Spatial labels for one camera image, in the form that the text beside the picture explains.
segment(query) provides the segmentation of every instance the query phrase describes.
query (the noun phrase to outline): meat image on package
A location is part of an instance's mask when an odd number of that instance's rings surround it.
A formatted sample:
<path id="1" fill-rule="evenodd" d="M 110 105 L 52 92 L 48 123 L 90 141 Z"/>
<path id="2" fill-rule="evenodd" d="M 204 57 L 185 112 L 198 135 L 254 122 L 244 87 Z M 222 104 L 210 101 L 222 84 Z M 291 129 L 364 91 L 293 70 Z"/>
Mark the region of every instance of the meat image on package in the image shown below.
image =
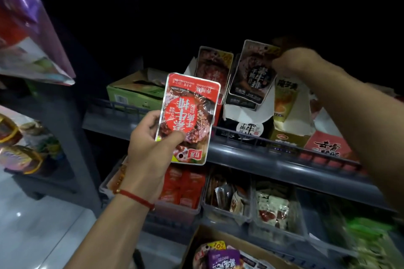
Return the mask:
<path id="1" fill-rule="evenodd" d="M 168 75 L 156 140 L 175 130 L 186 134 L 174 150 L 172 162 L 205 164 L 220 88 L 218 82 L 176 73 Z"/>
<path id="2" fill-rule="evenodd" d="M 229 93 L 256 104 L 263 103 L 276 76 L 272 60 L 279 56 L 279 47 L 245 40 Z"/>
<path id="3" fill-rule="evenodd" d="M 233 54 L 230 52 L 204 46 L 199 48 L 195 77 L 220 83 L 219 104 L 222 103 L 226 92 L 232 63 Z"/>

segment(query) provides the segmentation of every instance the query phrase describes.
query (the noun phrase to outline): green cardboard box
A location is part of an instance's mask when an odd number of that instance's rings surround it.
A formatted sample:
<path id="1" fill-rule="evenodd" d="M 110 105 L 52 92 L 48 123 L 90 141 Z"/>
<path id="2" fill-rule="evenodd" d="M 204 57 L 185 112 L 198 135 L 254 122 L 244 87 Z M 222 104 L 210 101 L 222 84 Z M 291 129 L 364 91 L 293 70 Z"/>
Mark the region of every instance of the green cardboard box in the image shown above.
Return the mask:
<path id="1" fill-rule="evenodd" d="M 140 70 L 108 85 L 109 100 L 149 110 L 161 109 L 167 75 L 152 68 Z"/>

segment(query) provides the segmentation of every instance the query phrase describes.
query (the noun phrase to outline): white tile floor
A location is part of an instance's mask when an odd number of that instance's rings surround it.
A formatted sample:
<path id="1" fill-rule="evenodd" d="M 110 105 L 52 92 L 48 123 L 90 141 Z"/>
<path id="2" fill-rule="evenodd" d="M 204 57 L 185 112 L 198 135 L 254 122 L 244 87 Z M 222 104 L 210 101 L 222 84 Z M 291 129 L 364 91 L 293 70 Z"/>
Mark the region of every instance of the white tile floor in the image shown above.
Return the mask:
<path id="1" fill-rule="evenodd" d="M 95 222 L 92 211 L 52 197 L 35 201 L 0 170 L 0 267 L 62 269 Z M 141 233 L 146 268 L 175 268 L 186 246 Z"/>

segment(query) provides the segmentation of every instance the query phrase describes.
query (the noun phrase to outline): logo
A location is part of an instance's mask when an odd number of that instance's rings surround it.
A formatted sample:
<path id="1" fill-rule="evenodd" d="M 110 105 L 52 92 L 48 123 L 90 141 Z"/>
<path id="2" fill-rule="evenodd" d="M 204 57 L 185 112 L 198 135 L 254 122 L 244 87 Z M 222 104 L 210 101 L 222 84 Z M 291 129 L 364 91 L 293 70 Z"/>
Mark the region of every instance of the logo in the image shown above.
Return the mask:
<path id="1" fill-rule="evenodd" d="M 286 140 L 286 139 L 289 138 L 285 134 L 278 134 L 278 135 L 276 135 L 276 137 L 279 138 L 279 139 L 283 139 L 283 140 Z"/>

